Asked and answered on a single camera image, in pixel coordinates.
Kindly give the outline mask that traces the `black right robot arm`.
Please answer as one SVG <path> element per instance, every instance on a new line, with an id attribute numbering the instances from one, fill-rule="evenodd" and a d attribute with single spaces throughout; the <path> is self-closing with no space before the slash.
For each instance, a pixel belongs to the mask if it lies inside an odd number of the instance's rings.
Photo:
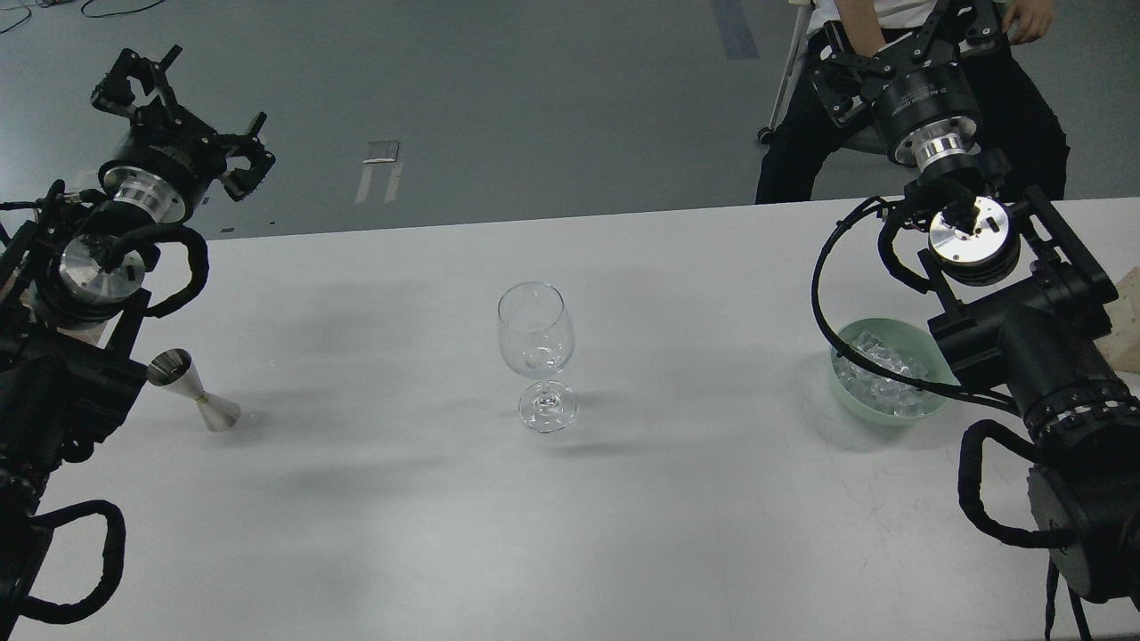
<path id="1" fill-rule="evenodd" d="M 940 1 L 925 25 L 873 56 L 856 52 L 842 23 L 811 68 L 826 115 L 850 125 L 868 114 L 886 154 L 914 167 L 901 198 L 868 198 L 842 218 L 811 274 L 811 310 L 834 356 L 876 375 L 876 365 L 831 328 L 819 284 L 832 248 L 854 224 L 880 216 L 878 252 L 894 279 L 933 292 L 929 320 L 952 383 L 897 381 L 1021 417 L 1026 437 L 994 419 L 962 435 L 958 505 L 974 528 L 1013 547 L 1047 550 L 1047 627 L 1066 585 L 1078 636 L 1083 605 L 1137 601 L 1137 398 L 1096 348 L 1112 333 L 1117 289 L 1050 198 L 1033 186 L 997 198 L 1003 151 L 977 149 L 980 105 L 966 83 L 961 44 L 996 52 L 990 1 Z"/>

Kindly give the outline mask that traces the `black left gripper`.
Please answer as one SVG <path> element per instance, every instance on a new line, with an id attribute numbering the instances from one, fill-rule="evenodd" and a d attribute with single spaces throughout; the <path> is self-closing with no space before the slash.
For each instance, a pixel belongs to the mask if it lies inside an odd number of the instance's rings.
<path id="1" fill-rule="evenodd" d="M 162 60 L 148 60 L 125 48 L 93 87 L 93 109 L 125 117 L 129 125 L 119 144 L 117 186 L 150 175 L 179 198 L 203 198 L 219 179 L 225 194 L 241 202 L 256 190 L 276 162 L 261 141 L 267 113 L 256 113 L 245 133 L 218 133 L 215 146 L 210 129 L 184 120 L 182 105 L 168 84 L 166 70 L 180 52 L 184 48 L 172 44 Z"/>

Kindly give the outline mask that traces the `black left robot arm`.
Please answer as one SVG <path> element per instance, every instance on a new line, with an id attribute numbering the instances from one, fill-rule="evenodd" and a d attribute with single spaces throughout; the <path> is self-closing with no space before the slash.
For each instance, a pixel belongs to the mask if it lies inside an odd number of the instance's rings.
<path id="1" fill-rule="evenodd" d="M 245 133 L 218 133 L 176 99 L 162 60 L 119 52 L 93 94 L 95 109 L 125 117 L 129 130 L 97 172 L 98 186 L 71 190 L 56 180 L 42 198 L 5 202 L 31 219 L 3 235 L 3 638 L 21 618 L 68 625 L 98 612 L 125 571 L 125 517 L 109 500 L 85 500 L 40 514 L 46 482 L 62 463 L 93 455 L 127 421 L 142 386 L 187 391 L 209 425 L 228 427 L 239 406 L 192 391 L 182 349 L 150 364 L 132 349 L 146 318 L 179 313 L 207 286 L 207 241 L 189 219 L 220 182 L 246 198 L 272 169 L 261 141 L 264 113 Z M 57 529 L 101 516 L 101 576 L 70 605 L 31 589 Z"/>

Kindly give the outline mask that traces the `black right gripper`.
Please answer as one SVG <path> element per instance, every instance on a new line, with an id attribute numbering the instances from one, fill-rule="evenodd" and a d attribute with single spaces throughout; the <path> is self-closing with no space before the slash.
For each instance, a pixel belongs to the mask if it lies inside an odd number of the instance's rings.
<path id="1" fill-rule="evenodd" d="M 854 52 L 840 23 L 824 24 L 821 33 L 826 47 L 811 57 L 809 78 L 826 116 L 847 127 L 870 105 L 887 143 L 902 143 L 933 123 L 972 139 L 982 109 L 961 57 L 1008 47 L 992 1 L 937 1 L 912 44 L 879 56 Z"/>

